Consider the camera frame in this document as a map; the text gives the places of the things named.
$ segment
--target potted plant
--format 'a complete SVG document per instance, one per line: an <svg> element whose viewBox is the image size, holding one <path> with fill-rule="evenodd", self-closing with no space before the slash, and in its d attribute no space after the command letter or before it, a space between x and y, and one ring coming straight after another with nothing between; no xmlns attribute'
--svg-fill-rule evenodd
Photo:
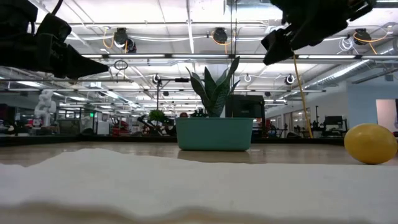
<svg viewBox="0 0 398 224"><path fill-rule="evenodd" d="M188 70L192 88L200 96L208 118L177 118L178 146L191 151L245 151L249 149L252 118L220 118L227 97L239 81L231 87L231 77L238 68L239 57L217 81L205 68L204 85L200 77Z"/></svg>

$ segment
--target teal planter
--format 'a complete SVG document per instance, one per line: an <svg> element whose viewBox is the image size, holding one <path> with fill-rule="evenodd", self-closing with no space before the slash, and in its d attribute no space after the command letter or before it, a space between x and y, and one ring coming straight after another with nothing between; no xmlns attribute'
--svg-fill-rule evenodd
<svg viewBox="0 0 398 224"><path fill-rule="evenodd" d="M178 146L186 151L245 151L253 118L177 118Z"/></svg>

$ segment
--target fluorescent light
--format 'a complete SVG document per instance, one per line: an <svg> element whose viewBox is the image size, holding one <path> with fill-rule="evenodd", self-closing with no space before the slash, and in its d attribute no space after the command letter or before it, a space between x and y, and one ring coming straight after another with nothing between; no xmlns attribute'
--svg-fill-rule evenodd
<svg viewBox="0 0 398 224"><path fill-rule="evenodd" d="M73 100L77 100L77 101L86 101L87 100L86 98L78 97L78 96L71 96L70 98Z"/></svg>
<svg viewBox="0 0 398 224"><path fill-rule="evenodd" d="M182 102L182 101L201 102L201 99L159 99L159 102L167 102L167 101L174 101L174 102Z"/></svg>
<svg viewBox="0 0 398 224"><path fill-rule="evenodd" d="M86 58L102 58L102 55L81 55Z"/></svg>
<svg viewBox="0 0 398 224"><path fill-rule="evenodd" d="M38 89L29 89L29 88L18 88L18 89L6 89L8 91L40 91Z"/></svg>
<svg viewBox="0 0 398 224"><path fill-rule="evenodd" d="M107 91L105 94L107 94L108 96L115 98L115 99L119 98L119 96L112 91Z"/></svg>
<svg viewBox="0 0 398 224"><path fill-rule="evenodd" d="M108 91L108 90L104 90L104 89L79 89L77 91Z"/></svg>
<svg viewBox="0 0 398 224"><path fill-rule="evenodd" d="M226 54L172 54L172 58L228 58Z"/></svg>
<svg viewBox="0 0 398 224"><path fill-rule="evenodd" d="M62 95L62 94L59 94L59 93L53 93L54 95L57 95L57 96L64 96L64 95Z"/></svg>
<svg viewBox="0 0 398 224"><path fill-rule="evenodd" d="M286 102L286 100L264 100L265 102Z"/></svg>
<svg viewBox="0 0 398 224"><path fill-rule="evenodd" d="M352 59L355 55L309 55L309 59Z"/></svg>
<svg viewBox="0 0 398 224"><path fill-rule="evenodd" d="M106 49L100 49L100 50L109 54L108 50L106 50Z"/></svg>
<svg viewBox="0 0 398 224"><path fill-rule="evenodd" d="M362 59L398 59L398 55L363 55Z"/></svg>
<svg viewBox="0 0 398 224"><path fill-rule="evenodd" d="M60 90L53 90L53 89L48 89L50 91L75 91L73 89L60 89Z"/></svg>
<svg viewBox="0 0 398 224"><path fill-rule="evenodd" d="M109 58L164 58L164 54L111 54Z"/></svg>
<svg viewBox="0 0 398 224"><path fill-rule="evenodd" d="M18 83L32 87L41 87L41 85L36 82L18 82Z"/></svg>
<svg viewBox="0 0 398 224"><path fill-rule="evenodd" d="M245 58L264 58L264 55L238 55L241 59Z"/></svg>

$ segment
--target ceiling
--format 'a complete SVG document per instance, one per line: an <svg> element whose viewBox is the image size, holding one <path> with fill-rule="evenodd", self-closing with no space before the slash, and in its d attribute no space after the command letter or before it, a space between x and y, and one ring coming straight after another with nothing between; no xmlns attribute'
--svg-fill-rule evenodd
<svg viewBox="0 0 398 224"><path fill-rule="evenodd" d="M46 15L45 10L52 11L57 3L55 0L29 1L36 5L41 4L37 25ZM227 34L231 34L231 14L229 12L228 7L224 12L224 0L64 0L57 16L72 26L75 35L70 35L67 43L81 54L124 53L115 45L108 49L103 43L105 41L108 46L111 45L111 36L117 27L127 28L127 33L133 37L132 39L136 43L138 54L230 54L231 45L226 48L224 45L216 44L211 37L207 37L207 34L210 34L216 27L224 27ZM190 43L188 17L192 22L193 43ZM236 18L239 22L236 31L238 38L236 53L265 54L266 50L260 41L271 29L279 26L281 17L281 11L275 7L238 9L237 13L233 11L232 21L235 22ZM337 38L346 37L347 34L352 35L357 28L366 28L374 39L386 36L385 39L374 43L377 48L397 34L398 26L395 21L398 21L397 8L374 9L362 18L350 22L346 30L330 37L331 40L324 41L315 47L300 49L296 54L370 54L369 45L354 45L349 50L342 50L343 39ZM124 74L124 78L130 79L133 83L102 82L101 87L107 89L155 88L155 85L152 84L155 74L161 78L188 77L186 69L188 68L201 75L204 67L215 64L207 61L194 63L179 61L174 64L162 62L162 65L161 60L155 60L160 65L158 63L156 66L148 66L145 61L142 60L142 62L129 66L123 72L119 72L119 76L117 76L117 79L123 79ZM229 61L218 62L225 67L229 63ZM338 65L338 63L299 63L297 66L302 80L309 82ZM113 67L111 71L112 76L109 73L102 73L85 78L95 78L98 81L116 78L115 74L118 71ZM239 89L289 89L290 87L284 83L284 78L294 73L295 69L292 63L265 66L261 60L258 60L258 62L240 63L235 80L241 80ZM88 88L88 86L83 80L76 85L63 83L64 88ZM190 88L190 84L170 82L164 87L165 90L168 88ZM149 100L152 96L148 93L116 92L116 94L137 103L153 102L153 100ZM170 93L168 96L168 98L194 97L196 96L192 92ZM96 99L94 93L90 99Z"/></svg>

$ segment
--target duct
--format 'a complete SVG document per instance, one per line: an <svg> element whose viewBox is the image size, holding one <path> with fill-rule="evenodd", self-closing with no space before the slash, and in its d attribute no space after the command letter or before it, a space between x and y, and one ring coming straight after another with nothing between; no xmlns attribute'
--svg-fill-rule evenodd
<svg viewBox="0 0 398 224"><path fill-rule="evenodd" d="M394 72L396 72L396 71L398 71L398 68L388 69L388 70L382 71L382 72L380 72L380 73L371 75L371 76L369 76L369 77L362 78L362 79L360 79L360 80L356 80L355 82L352 82L352 84L364 83L364 82L367 82L367 81L369 81L369 80L372 80L372 79L375 79L375 78L382 77L382 76L384 76L384 75L388 75L388 74L394 73Z"/></svg>
<svg viewBox="0 0 398 224"><path fill-rule="evenodd" d="M377 52L380 52L382 55L393 54L396 51L393 49L393 42L394 40L390 40L389 42L383 44L382 46L376 49ZM362 60L360 62L354 62L349 65L340 65L336 68L333 68L324 74L320 75L319 77L314 78L313 80L309 81L305 86L304 89L313 88L318 85L335 85L338 82L341 82L347 78L353 77L359 73L364 72L365 70L372 69L378 66L375 60ZM293 95L294 93L289 93L286 95L282 95L280 98Z"/></svg>
<svg viewBox="0 0 398 224"><path fill-rule="evenodd" d="M382 46L377 48L377 51L380 52L380 54L391 54L393 53L394 49L392 48L392 43L393 40L387 42L386 44L383 44ZM359 73L364 72L365 70L372 69L374 67L378 66L375 60L363 60L361 62L356 62L352 63L350 65L342 65L339 66L338 68L332 69L331 71L327 72L329 73L326 78L322 80L318 80L315 83L312 83L311 85L307 85L306 87L310 87L312 85L331 85L331 84L336 84L339 83L347 78L353 77Z"/></svg>

